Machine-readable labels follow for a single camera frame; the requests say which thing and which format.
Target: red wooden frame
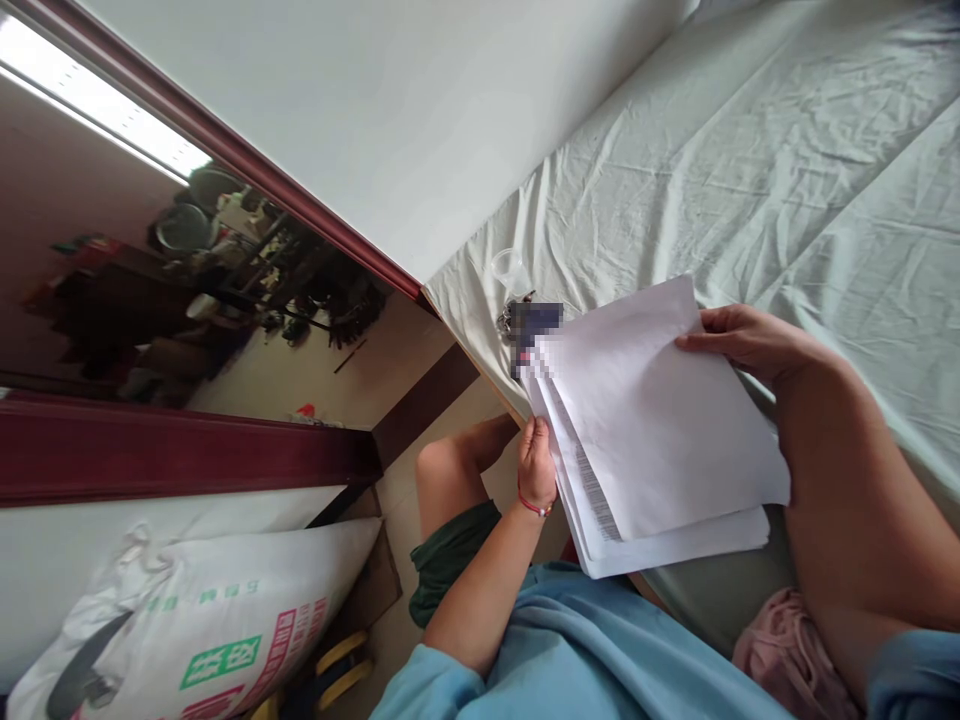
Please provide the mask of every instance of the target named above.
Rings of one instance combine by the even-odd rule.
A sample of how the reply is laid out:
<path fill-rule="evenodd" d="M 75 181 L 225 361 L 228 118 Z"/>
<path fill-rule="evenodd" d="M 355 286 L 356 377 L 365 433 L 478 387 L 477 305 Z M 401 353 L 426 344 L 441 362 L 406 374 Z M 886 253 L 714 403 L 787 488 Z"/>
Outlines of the red wooden frame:
<path fill-rule="evenodd" d="M 418 299 L 420 283 L 75 2 L 10 3 L 207 154 L 404 295 Z"/>
<path fill-rule="evenodd" d="M 370 432 L 12 391 L 0 507 L 352 485 L 382 475 Z"/>

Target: clear plastic cup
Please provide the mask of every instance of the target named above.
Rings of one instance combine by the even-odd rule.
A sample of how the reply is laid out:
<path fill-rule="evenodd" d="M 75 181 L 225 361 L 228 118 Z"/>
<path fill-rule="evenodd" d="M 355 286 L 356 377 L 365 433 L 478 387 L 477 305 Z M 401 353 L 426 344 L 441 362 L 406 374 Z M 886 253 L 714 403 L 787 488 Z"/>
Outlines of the clear plastic cup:
<path fill-rule="evenodd" d="M 490 261 L 490 272 L 507 289 L 511 298 L 520 298 L 533 290 L 533 282 L 523 265 L 520 251 L 515 248 L 501 250 Z"/>

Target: bed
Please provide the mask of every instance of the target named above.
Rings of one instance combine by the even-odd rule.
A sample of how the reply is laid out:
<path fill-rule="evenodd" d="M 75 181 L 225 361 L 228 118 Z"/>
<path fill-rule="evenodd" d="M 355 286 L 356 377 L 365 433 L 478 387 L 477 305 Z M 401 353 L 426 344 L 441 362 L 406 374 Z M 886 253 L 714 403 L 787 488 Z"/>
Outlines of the bed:
<path fill-rule="evenodd" d="M 491 258 L 518 248 L 567 317 L 681 273 L 847 357 L 960 528 L 960 13 L 904 0 L 764 3 L 667 40 L 426 285 L 516 412 Z M 752 387 L 757 401 L 770 398 Z M 771 543 L 644 578 L 729 653 L 793 580 Z"/>

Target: dark green shorts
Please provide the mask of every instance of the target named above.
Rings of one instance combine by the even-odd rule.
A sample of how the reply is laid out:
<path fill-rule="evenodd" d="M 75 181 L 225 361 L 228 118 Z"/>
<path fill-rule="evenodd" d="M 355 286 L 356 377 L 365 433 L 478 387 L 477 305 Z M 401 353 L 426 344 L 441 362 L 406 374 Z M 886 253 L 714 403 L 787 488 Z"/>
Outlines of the dark green shorts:
<path fill-rule="evenodd" d="M 487 500 L 460 513 L 413 549 L 410 559 L 420 574 L 420 584 L 410 598 L 410 617 L 419 627 L 427 626 L 447 590 L 498 522 L 500 511 L 493 500 Z"/>

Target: paper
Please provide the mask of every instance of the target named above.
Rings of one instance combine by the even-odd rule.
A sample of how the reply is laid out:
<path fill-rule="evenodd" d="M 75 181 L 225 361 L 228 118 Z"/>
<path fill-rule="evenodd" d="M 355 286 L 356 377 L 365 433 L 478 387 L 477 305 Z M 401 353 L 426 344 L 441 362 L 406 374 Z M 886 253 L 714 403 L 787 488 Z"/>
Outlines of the paper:
<path fill-rule="evenodd" d="M 531 363 L 522 382 L 534 413 L 550 420 L 550 450 L 557 466 L 560 498 L 587 575 L 620 575 L 766 544 L 770 525 L 759 507 L 647 538 L 622 540 L 570 418 L 541 364 L 539 349 L 531 355 Z"/>
<path fill-rule="evenodd" d="M 683 276 L 545 343 L 547 374 L 625 540 L 789 502 L 786 462 L 729 363 L 674 345 L 702 331 Z"/>

